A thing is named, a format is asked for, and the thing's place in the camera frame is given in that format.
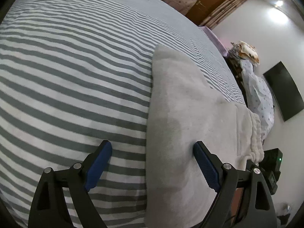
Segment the light grey fleece pants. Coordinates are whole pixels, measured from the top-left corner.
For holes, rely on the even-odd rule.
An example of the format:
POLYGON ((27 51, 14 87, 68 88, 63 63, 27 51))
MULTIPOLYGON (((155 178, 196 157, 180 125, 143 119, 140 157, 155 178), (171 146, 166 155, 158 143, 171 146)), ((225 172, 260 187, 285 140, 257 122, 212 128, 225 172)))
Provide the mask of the light grey fleece pants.
POLYGON ((146 132, 147 227, 193 227, 207 214, 215 191, 193 156, 197 141, 224 163, 245 169, 261 162, 261 121, 244 104, 212 89, 184 53, 159 45, 146 132))

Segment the black device with green light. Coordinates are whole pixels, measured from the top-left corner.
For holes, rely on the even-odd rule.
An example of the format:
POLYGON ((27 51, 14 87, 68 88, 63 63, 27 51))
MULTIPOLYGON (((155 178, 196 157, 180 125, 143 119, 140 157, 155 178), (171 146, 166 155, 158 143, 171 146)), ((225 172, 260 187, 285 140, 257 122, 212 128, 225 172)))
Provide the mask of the black device with green light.
POLYGON ((277 182, 281 174, 282 157, 283 154, 278 148, 266 150, 264 151, 264 159, 259 163, 271 195, 274 195, 278 188, 277 182))

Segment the white dotted blue cloth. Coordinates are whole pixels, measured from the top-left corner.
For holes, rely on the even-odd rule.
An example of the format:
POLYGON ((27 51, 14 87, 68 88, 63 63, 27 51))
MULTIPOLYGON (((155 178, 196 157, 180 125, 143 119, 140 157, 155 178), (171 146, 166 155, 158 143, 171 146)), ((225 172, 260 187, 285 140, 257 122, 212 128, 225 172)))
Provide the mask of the white dotted blue cloth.
POLYGON ((253 65, 248 60, 241 60, 242 79, 251 112, 256 113, 261 121, 262 143, 265 142, 274 125, 273 97, 263 78, 254 73, 253 65))

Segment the floral pillow on pile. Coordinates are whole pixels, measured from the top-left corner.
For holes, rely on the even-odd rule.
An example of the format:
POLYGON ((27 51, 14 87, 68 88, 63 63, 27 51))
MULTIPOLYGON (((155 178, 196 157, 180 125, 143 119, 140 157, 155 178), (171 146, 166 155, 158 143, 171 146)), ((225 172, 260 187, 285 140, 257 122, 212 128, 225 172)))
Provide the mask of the floral pillow on pile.
POLYGON ((242 59, 246 59, 250 61, 253 65, 259 65, 259 56, 256 52, 255 47, 247 44, 244 41, 238 41, 237 43, 231 43, 233 45, 233 49, 236 50, 239 57, 242 59))

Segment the grey white striped bed sheet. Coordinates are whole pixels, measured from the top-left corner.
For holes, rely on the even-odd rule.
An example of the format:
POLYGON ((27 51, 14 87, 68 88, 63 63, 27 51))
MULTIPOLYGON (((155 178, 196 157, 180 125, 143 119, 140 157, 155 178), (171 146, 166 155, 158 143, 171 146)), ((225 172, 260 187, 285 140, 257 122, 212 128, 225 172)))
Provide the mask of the grey white striped bed sheet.
POLYGON ((90 197, 108 227, 144 227, 145 137, 157 45, 187 54, 228 101, 243 95, 206 34, 161 0, 16 0, 1 23, 1 198, 27 226, 47 167, 103 140, 90 197))

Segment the folded lilac cloth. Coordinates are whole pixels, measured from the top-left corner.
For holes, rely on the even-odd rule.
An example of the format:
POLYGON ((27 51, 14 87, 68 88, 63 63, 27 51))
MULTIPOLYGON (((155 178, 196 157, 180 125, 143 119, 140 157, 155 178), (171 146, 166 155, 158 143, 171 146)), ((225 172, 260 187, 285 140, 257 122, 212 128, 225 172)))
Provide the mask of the folded lilac cloth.
POLYGON ((206 26, 199 27, 209 38, 209 40, 215 45, 217 50, 221 53, 224 58, 227 58, 229 55, 228 50, 224 47, 223 43, 219 40, 219 38, 206 26))

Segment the brown wooden door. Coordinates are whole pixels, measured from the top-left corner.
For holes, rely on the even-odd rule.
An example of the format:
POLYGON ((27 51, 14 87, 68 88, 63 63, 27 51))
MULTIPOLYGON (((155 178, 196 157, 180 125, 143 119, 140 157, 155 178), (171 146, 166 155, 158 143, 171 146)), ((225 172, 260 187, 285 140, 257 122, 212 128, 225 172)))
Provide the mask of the brown wooden door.
POLYGON ((224 1, 225 0, 197 0, 185 16, 199 26, 209 14, 224 1))

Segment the black wall television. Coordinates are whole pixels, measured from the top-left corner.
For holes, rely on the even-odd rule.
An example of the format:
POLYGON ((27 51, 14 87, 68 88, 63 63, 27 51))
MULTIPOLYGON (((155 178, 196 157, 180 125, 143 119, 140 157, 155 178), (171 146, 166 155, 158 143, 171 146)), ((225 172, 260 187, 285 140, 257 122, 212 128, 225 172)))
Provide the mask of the black wall television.
POLYGON ((303 98, 287 68, 280 61, 263 74, 269 85, 283 121, 288 121, 303 110, 303 98))

